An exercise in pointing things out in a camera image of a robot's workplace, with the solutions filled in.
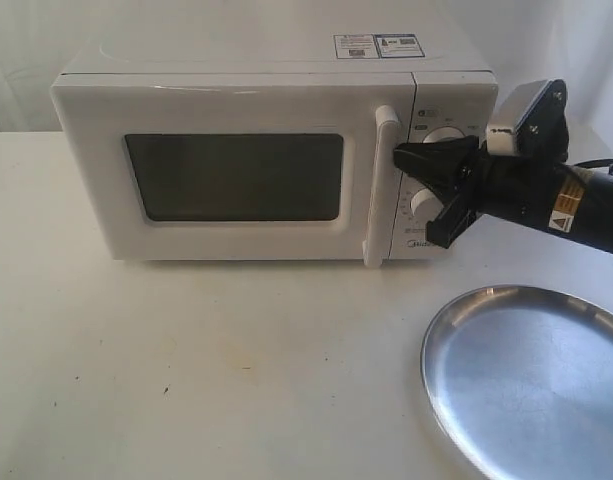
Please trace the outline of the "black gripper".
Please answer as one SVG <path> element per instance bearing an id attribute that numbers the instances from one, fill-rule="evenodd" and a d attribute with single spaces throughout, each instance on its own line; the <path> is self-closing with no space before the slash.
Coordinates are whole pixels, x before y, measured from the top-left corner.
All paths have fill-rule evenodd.
<path id="1" fill-rule="evenodd" d="M 476 137 L 430 143 L 402 143 L 395 166 L 441 202 L 440 214 L 426 225 L 426 239 L 450 247 L 482 214 L 537 231 L 547 231 L 556 189 L 565 179 L 566 153 L 539 152 L 533 157 L 490 155 L 477 151 Z"/>

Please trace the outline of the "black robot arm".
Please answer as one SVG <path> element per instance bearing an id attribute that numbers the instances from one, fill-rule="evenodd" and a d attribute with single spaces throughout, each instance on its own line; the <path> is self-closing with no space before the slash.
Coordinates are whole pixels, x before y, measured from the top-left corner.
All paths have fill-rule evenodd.
<path id="1" fill-rule="evenodd" d="M 450 247 L 486 214 L 613 254 L 613 176 L 565 159 L 553 148 L 493 155 L 474 136 L 394 150 L 395 166 L 442 204 L 426 224 L 437 246 Z"/>

